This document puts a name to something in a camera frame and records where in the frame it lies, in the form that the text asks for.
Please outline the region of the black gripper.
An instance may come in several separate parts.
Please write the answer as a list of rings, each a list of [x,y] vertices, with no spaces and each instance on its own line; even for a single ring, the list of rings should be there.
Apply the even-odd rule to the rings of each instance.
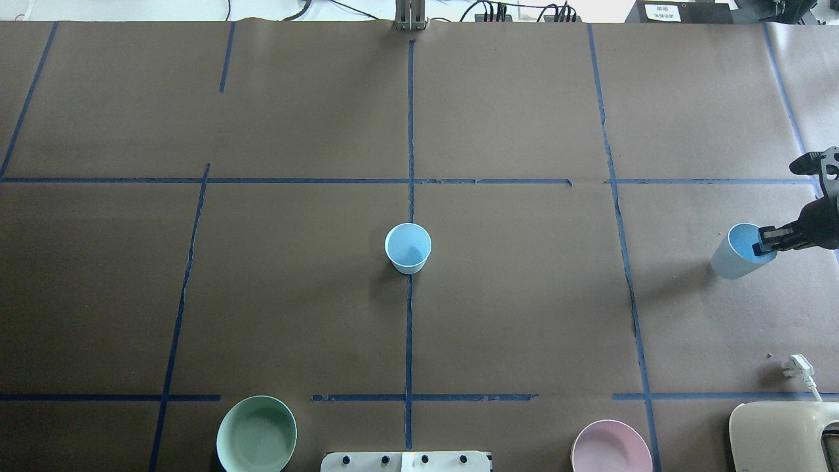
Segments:
[[[819,247],[825,250],[838,248],[837,201],[822,197],[806,204],[797,221],[782,227],[759,227],[757,243],[752,245],[755,256],[770,253],[803,250]]]

